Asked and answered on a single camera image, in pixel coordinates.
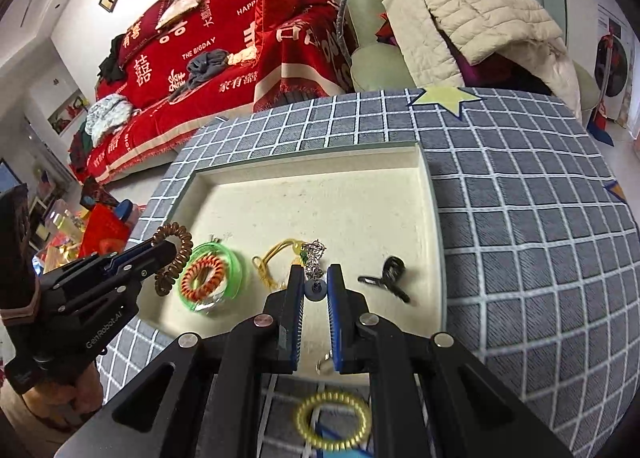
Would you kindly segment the white knit garment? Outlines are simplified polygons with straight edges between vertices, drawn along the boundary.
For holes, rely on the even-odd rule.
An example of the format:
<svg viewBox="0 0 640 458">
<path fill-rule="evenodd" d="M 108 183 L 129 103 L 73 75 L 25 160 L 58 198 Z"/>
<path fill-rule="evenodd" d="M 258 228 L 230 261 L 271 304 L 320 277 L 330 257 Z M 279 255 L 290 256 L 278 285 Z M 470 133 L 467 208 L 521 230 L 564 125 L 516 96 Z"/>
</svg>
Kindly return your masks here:
<svg viewBox="0 0 640 458">
<path fill-rule="evenodd" d="M 93 103 L 88 110 L 85 125 L 93 147 L 98 147 L 107 134 L 125 125 L 133 113 L 132 103 L 117 92 Z"/>
</svg>

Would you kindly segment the red blanket covered sofa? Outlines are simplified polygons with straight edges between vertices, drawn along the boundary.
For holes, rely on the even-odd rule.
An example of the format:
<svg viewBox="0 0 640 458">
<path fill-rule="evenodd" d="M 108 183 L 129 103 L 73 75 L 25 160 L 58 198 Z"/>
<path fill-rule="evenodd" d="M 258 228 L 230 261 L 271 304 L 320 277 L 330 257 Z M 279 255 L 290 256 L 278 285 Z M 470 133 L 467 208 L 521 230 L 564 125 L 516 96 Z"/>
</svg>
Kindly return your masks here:
<svg viewBox="0 0 640 458">
<path fill-rule="evenodd" d="M 159 0 L 112 44 L 70 168 L 100 183 L 178 148 L 209 118 L 352 90 L 336 0 Z"/>
</svg>

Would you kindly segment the red cushion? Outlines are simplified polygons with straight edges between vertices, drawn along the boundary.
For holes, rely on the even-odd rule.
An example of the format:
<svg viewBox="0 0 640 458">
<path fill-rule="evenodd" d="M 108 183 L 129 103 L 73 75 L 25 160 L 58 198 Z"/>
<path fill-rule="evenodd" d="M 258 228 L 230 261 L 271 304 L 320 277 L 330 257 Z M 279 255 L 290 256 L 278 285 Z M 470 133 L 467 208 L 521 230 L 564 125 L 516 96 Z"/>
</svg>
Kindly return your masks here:
<svg viewBox="0 0 640 458">
<path fill-rule="evenodd" d="M 157 36 L 157 25 L 164 12 L 175 0 L 157 0 L 130 25 L 119 47 L 117 66 L 123 68 L 152 38 Z"/>
</svg>

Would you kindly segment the beige puffer jacket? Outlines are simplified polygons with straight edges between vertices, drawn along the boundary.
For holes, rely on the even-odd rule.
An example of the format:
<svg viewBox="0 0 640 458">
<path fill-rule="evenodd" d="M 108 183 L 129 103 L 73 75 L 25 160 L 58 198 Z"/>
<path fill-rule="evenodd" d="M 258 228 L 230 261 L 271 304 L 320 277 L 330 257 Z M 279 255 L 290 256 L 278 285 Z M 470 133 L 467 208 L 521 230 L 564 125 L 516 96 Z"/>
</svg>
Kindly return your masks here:
<svg viewBox="0 0 640 458">
<path fill-rule="evenodd" d="M 462 86 L 448 43 L 475 66 L 501 54 L 582 115 L 574 63 L 562 30 L 536 0 L 383 0 L 413 83 Z"/>
</svg>

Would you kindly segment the printed pillow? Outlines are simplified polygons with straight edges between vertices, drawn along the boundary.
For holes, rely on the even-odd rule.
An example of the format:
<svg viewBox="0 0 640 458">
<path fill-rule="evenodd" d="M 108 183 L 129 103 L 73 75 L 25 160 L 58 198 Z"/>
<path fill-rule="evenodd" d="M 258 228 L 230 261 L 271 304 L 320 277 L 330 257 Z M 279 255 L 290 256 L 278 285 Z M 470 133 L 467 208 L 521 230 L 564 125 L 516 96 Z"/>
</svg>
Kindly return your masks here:
<svg viewBox="0 0 640 458">
<path fill-rule="evenodd" d="M 157 21 L 155 30 L 159 31 L 176 21 L 183 14 L 200 6 L 203 0 L 174 0 Z"/>
</svg>

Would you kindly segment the cream jewelry tray box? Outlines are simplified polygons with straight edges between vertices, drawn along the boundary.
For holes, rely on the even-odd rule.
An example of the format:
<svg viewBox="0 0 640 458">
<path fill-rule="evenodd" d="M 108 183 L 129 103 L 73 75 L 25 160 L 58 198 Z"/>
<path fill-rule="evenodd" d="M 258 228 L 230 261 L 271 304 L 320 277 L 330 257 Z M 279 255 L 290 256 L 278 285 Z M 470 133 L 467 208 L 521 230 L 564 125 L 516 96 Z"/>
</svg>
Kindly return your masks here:
<svg viewBox="0 0 640 458">
<path fill-rule="evenodd" d="M 370 310 L 405 331 L 430 335 L 445 321 L 436 202 L 430 172 L 414 144 L 322 150 L 197 170 L 172 184 L 151 207 L 151 225 L 186 227 L 195 245 L 221 242 L 243 265 L 243 285 L 220 311 L 203 315 L 180 301 L 177 282 L 166 296 L 146 285 L 140 315 L 168 334 L 212 335 L 257 313 L 282 289 L 293 265 L 312 291 L 341 266 L 345 285 Z M 397 256 L 405 304 L 359 276 L 380 277 Z"/>
</svg>

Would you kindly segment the grey garment on sofa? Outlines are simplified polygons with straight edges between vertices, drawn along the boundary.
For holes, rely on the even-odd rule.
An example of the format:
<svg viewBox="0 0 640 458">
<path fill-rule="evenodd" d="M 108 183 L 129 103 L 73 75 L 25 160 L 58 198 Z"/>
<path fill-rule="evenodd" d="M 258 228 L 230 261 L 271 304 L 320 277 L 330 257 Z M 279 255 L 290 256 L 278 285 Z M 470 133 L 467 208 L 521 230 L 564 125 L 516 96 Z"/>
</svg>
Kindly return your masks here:
<svg viewBox="0 0 640 458">
<path fill-rule="evenodd" d="M 170 94 L 169 99 L 175 100 L 185 92 L 191 92 L 191 90 L 198 88 L 198 86 L 224 72 L 228 66 L 228 57 L 228 51 L 223 49 L 204 51 L 199 54 L 186 66 L 186 72 L 188 72 L 186 83 L 176 88 Z"/>
</svg>

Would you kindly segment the flexible gooseneck phone holder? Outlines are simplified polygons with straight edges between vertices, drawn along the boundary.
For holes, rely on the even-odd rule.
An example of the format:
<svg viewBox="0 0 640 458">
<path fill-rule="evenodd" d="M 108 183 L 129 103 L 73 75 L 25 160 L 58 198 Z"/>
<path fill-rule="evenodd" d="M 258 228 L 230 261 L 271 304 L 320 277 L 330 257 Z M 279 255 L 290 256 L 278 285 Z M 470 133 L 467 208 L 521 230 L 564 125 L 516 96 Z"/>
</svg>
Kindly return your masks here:
<svg viewBox="0 0 640 458">
<path fill-rule="evenodd" d="M 352 65 L 352 55 L 349 52 L 346 38 L 346 14 L 347 14 L 348 0 L 341 0 L 340 6 L 338 6 L 337 17 L 335 22 L 336 40 L 340 51 L 349 66 Z"/>
</svg>

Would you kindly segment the black hair claw clip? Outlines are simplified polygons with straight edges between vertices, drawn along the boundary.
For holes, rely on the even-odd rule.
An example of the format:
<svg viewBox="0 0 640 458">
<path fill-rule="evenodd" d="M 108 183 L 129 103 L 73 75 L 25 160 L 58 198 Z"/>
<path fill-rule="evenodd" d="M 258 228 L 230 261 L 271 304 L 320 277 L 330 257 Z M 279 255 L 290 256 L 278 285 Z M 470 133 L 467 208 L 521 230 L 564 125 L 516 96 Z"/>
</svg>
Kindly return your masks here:
<svg viewBox="0 0 640 458">
<path fill-rule="evenodd" d="M 357 280 L 363 283 L 363 285 L 384 289 L 405 304 L 409 304 L 410 297 L 398 285 L 400 278 L 405 275 L 405 271 L 404 261 L 397 256 L 390 256 L 383 264 L 382 275 L 380 277 L 359 276 Z"/>
</svg>

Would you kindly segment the green plastic bangle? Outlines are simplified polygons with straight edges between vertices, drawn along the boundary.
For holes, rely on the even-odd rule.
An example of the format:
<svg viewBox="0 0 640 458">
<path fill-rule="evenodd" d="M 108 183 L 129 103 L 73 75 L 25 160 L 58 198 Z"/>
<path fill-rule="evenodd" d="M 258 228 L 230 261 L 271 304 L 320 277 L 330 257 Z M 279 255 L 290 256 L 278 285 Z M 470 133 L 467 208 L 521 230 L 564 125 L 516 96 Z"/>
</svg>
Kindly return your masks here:
<svg viewBox="0 0 640 458">
<path fill-rule="evenodd" d="M 178 280 L 180 301 L 189 311 L 211 315 L 229 305 L 243 285 L 243 265 L 221 242 L 198 245 Z"/>
</svg>

